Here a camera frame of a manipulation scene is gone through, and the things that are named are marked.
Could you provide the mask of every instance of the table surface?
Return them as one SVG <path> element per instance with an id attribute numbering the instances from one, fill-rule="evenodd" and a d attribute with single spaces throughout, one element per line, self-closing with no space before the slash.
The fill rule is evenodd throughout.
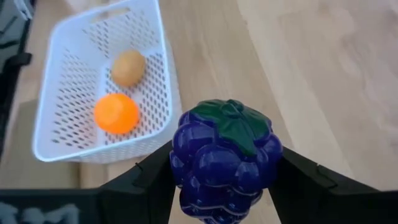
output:
<path id="1" fill-rule="evenodd" d="M 21 71 L 9 130 L 19 105 L 38 98 L 52 27 L 104 3 L 37 1 L 26 50 L 34 58 Z M 184 111 L 205 99 L 240 100 L 268 115 L 301 155 L 377 189 L 398 188 L 398 1 L 159 3 Z M 82 164 L 81 186 L 99 186 L 135 162 Z M 174 205 L 171 223 L 193 222 Z M 279 222 L 268 193 L 245 221 L 265 222 Z"/>

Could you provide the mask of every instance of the basket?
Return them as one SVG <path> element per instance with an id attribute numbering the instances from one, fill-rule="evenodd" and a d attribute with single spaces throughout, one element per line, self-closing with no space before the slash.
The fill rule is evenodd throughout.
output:
<path id="1" fill-rule="evenodd" d="M 121 88 L 110 77 L 114 59 L 136 49 L 144 78 Z M 124 93 L 141 119 L 127 134 L 108 134 L 93 108 L 108 93 Z M 150 154 L 172 138 L 181 111 L 177 76 L 156 0 L 123 1 L 70 17 L 54 28 L 33 139 L 45 162 L 110 163 Z"/>

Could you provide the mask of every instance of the orange ball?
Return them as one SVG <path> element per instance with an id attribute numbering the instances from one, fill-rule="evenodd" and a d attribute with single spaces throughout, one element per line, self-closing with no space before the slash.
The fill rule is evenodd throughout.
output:
<path id="1" fill-rule="evenodd" d="M 128 133 L 139 121 L 139 108 L 130 97 L 122 93 L 108 94 L 94 107 L 96 124 L 111 134 Z"/>

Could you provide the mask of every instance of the toy fruit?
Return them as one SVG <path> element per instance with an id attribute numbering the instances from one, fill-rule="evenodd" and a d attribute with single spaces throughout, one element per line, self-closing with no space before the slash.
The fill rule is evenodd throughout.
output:
<path id="1" fill-rule="evenodd" d="M 132 130 L 139 120 L 139 108 L 128 96 L 113 93 L 99 99 L 94 107 L 96 124 L 111 134 Z"/>
<path id="2" fill-rule="evenodd" d="M 282 157 L 270 119 L 236 100 L 209 100 L 178 125 L 170 163 L 182 210 L 205 223 L 239 223 Z"/>
<path id="3" fill-rule="evenodd" d="M 136 50 L 129 50 L 114 61 L 111 74 L 116 84 L 129 87 L 141 80 L 144 70 L 145 57 Z"/>

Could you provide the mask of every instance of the brown egg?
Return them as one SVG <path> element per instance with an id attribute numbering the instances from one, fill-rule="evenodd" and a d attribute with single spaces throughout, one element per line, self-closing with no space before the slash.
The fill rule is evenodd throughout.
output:
<path id="1" fill-rule="evenodd" d="M 138 83 L 144 76 L 145 57 L 136 50 L 123 52 L 114 61 L 112 67 L 113 81 L 123 87 Z"/>

